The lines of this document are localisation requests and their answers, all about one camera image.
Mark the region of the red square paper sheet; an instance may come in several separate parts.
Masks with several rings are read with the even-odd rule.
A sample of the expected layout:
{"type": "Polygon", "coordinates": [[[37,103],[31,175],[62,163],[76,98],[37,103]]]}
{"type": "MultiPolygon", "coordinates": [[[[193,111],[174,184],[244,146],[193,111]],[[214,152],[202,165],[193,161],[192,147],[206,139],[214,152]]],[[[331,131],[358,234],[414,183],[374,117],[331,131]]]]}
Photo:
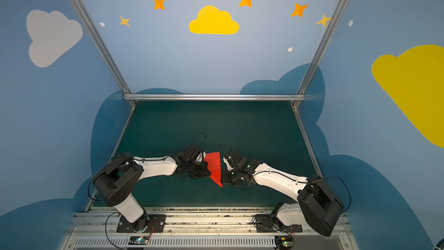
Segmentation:
{"type": "Polygon", "coordinates": [[[219,152],[207,153],[204,161],[208,163],[208,170],[210,172],[209,178],[214,181],[219,187],[223,187],[222,184],[222,167],[221,158],[219,152]]]}

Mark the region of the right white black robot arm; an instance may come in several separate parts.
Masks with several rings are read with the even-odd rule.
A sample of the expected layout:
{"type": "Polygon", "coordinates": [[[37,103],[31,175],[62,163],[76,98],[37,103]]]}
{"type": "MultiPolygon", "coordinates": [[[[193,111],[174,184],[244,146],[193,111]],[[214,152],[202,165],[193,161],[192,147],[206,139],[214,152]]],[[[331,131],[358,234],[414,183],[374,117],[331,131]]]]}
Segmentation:
{"type": "Polygon", "coordinates": [[[230,156],[224,158],[226,169],[222,171],[224,184],[238,185],[244,182],[265,186],[296,201],[295,204],[279,203],[269,216],[274,228],[297,225],[304,217],[305,222],[322,236],[331,236],[345,205],[330,188],[327,181],[318,175],[300,177],[253,160],[236,162],[230,156]]]}

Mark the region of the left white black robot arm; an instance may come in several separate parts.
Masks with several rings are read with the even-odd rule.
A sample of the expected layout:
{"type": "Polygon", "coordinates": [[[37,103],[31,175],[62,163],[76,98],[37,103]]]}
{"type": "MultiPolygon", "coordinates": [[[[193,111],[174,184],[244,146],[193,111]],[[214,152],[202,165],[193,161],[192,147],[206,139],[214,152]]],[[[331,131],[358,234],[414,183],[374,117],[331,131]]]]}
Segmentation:
{"type": "Polygon", "coordinates": [[[108,207],[121,214],[129,233],[144,233],[152,228],[149,215],[132,195],[136,184],[145,178],[188,173],[191,177],[209,177],[206,153],[200,149],[178,156],[141,158],[128,153],[101,168],[91,183],[108,207]]]}

